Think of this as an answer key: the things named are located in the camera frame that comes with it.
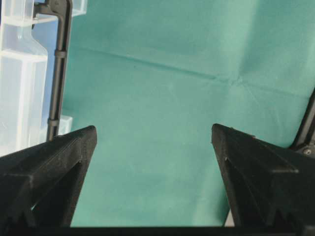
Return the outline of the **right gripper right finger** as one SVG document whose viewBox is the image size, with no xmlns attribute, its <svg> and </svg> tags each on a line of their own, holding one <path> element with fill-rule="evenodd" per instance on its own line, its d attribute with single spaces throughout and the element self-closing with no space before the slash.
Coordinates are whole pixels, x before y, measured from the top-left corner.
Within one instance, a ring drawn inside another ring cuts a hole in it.
<svg viewBox="0 0 315 236">
<path fill-rule="evenodd" d="M 315 225 L 315 160 L 214 124 L 212 145 L 236 226 Z"/>
</svg>

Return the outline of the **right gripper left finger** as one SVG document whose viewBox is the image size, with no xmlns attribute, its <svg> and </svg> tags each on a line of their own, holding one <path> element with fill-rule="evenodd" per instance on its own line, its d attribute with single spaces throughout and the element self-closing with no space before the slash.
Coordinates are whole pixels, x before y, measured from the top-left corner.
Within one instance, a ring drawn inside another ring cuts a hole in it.
<svg viewBox="0 0 315 236">
<path fill-rule="evenodd" d="M 96 127 L 0 159 L 0 227 L 69 227 L 97 144 Z"/>
</svg>

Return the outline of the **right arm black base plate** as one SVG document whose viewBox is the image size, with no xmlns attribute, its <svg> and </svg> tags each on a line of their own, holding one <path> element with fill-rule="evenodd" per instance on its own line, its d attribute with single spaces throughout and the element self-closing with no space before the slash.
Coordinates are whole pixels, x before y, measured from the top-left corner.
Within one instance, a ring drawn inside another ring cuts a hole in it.
<svg viewBox="0 0 315 236">
<path fill-rule="evenodd" d="M 315 157 L 315 90 L 313 90 L 290 150 Z"/>
</svg>

